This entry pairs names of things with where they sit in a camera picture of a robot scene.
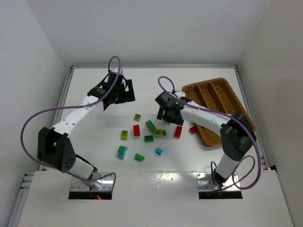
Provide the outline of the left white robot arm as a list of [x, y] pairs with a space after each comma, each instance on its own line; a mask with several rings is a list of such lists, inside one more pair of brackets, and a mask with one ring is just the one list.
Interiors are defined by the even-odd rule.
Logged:
[[75, 153], [73, 141], [84, 127], [110, 105], [132, 101], [135, 101], [132, 80], [109, 71], [105, 78], [87, 93], [79, 108], [51, 128], [43, 127], [39, 131], [38, 160], [62, 173], [90, 180], [97, 168]]

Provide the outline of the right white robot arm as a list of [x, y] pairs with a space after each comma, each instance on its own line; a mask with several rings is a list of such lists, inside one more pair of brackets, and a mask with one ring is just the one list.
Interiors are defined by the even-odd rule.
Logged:
[[256, 136], [247, 117], [243, 113], [228, 115], [202, 107], [189, 98], [162, 92], [155, 98], [160, 106], [157, 119], [164, 119], [179, 126], [184, 121], [193, 122], [214, 132], [221, 138], [223, 156], [212, 170], [213, 181], [218, 186], [232, 175], [236, 166], [253, 146]]

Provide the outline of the lime lego with green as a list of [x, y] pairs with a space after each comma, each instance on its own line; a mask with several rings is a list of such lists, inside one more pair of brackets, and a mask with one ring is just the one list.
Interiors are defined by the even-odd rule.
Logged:
[[154, 130], [153, 132], [154, 132], [155, 137], [166, 136], [166, 131], [162, 130], [162, 129], [157, 129], [157, 130]]

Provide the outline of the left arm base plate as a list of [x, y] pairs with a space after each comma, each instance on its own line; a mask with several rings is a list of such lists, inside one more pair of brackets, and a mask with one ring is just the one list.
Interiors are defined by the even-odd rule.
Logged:
[[113, 173], [95, 172], [92, 174], [92, 179], [95, 181], [85, 182], [75, 177], [72, 178], [70, 191], [71, 192], [110, 192], [113, 189], [115, 175]]

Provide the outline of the red long lego brick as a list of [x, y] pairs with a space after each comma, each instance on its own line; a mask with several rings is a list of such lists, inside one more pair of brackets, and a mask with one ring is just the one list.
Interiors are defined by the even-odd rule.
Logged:
[[174, 137], [179, 139], [182, 133], [182, 126], [177, 125], [174, 133]]

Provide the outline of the dark green lego brick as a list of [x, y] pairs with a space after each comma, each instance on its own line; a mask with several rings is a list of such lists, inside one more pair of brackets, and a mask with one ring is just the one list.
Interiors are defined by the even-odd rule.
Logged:
[[153, 142], [153, 141], [154, 139], [152, 135], [144, 136], [144, 142]]

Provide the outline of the small red lego brick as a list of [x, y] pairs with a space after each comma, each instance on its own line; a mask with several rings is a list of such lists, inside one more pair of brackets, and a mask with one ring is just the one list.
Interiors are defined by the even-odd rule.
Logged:
[[191, 128], [189, 129], [189, 131], [190, 131], [191, 134], [195, 134], [195, 133], [197, 133], [197, 127], [196, 127], [196, 126], [193, 126], [193, 127], [191, 127]]

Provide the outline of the green rounded lego brick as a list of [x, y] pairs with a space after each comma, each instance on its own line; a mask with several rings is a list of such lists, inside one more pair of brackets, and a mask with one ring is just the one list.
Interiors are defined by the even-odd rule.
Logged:
[[134, 156], [135, 160], [137, 161], [144, 161], [145, 157], [136, 153], [135, 156]]

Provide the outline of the small cyan lego brick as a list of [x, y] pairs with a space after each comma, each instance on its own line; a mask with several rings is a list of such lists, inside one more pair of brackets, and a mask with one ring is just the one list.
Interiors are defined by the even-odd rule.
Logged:
[[161, 154], [162, 154], [162, 149], [156, 148], [155, 153], [156, 153], [157, 155], [161, 156]]

